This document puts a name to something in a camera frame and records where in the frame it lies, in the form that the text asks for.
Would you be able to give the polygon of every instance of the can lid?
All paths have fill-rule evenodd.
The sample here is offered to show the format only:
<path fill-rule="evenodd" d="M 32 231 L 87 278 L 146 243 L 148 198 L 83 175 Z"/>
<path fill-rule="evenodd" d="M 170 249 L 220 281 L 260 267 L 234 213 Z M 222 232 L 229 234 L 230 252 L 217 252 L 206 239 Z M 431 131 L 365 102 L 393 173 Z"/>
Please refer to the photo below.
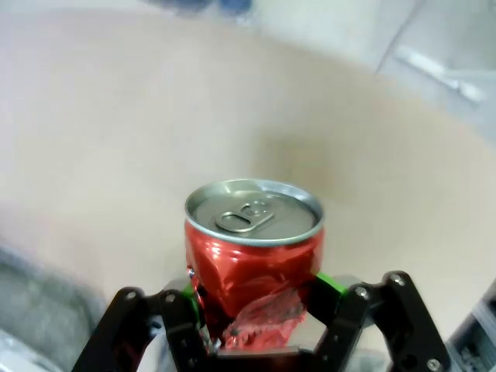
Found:
<path fill-rule="evenodd" d="M 291 184 L 232 180 L 207 184 L 186 201 L 187 220 L 216 238 L 279 246 L 314 236 L 323 224 L 317 198 Z"/>

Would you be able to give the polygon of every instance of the table surface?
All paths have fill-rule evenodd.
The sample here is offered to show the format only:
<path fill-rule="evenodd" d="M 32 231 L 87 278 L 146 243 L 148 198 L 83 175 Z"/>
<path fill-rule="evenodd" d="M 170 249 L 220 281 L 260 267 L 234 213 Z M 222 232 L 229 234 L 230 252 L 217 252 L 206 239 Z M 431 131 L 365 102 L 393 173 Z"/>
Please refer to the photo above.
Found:
<path fill-rule="evenodd" d="M 315 193 L 325 272 L 409 272 L 444 337 L 494 279 L 494 149 L 358 67 L 208 23 L 48 12 L 2 15 L 0 81 L 2 242 L 107 298 L 182 274 L 184 200 L 238 177 Z"/>

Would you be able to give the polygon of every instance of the soda can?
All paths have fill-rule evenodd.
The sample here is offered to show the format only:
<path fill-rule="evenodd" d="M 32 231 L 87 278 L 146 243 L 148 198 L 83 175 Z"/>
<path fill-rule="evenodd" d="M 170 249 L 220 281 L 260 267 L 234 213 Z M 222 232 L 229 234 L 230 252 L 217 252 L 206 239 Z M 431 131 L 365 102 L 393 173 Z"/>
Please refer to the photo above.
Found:
<path fill-rule="evenodd" d="M 324 211 L 294 185 L 215 182 L 194 191 L 185 209 L 193 285 L 227 317 L 258 298 L 298 288 L 320 270 Z"/>

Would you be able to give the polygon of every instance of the white floor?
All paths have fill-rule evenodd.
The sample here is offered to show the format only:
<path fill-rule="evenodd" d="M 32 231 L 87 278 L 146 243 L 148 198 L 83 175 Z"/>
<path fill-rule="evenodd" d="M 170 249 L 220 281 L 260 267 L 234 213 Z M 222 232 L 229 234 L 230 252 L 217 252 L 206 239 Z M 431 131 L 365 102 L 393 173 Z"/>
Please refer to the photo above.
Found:
<path fill-rule="evenodd" d="M 248 24 L 269 37 L 337 55 L 388 75 L 496 143 L 496 108 L 491 104 L 496 98 L 496 73 L 487 78 L 487 71 L 496 71 L 493 3 L 494 0 L 255 0 Z M 144 0 L 0 0 L 0 10 L 4 11 L 58 8 L 171 13 L 170 9 Z M 209 12 L 215 12 L 215 6 Z M 415 48 L 451 68 L 468 70 L 469 76 L 464 79 L 481 88 L 486 100 L 475 105 L 397 62 L 394 51 L 400 45 Z"/>

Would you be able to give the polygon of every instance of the black object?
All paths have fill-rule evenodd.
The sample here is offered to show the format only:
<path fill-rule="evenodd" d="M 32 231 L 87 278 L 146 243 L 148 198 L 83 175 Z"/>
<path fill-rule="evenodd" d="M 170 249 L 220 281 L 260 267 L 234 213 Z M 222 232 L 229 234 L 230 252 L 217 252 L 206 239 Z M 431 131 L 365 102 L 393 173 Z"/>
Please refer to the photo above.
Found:
<path fill-rule="evenodd" d="M 450 358 L 411 278 L 388 273 L 380 284 L 356 284 L 341 295 L 316 278 L 305 300 L 326 326 L 313 352 L 208 353 L 191 299 L 179 291 L 144 297 L 138 288 L 117 293 L 88 341 L 73 372 L 135 372 L 153 338 L 150 320 L 161 315 L 177 371 L 344 370 L 367 318 L 384 334 L 391 372 L 442 372 Z"/>

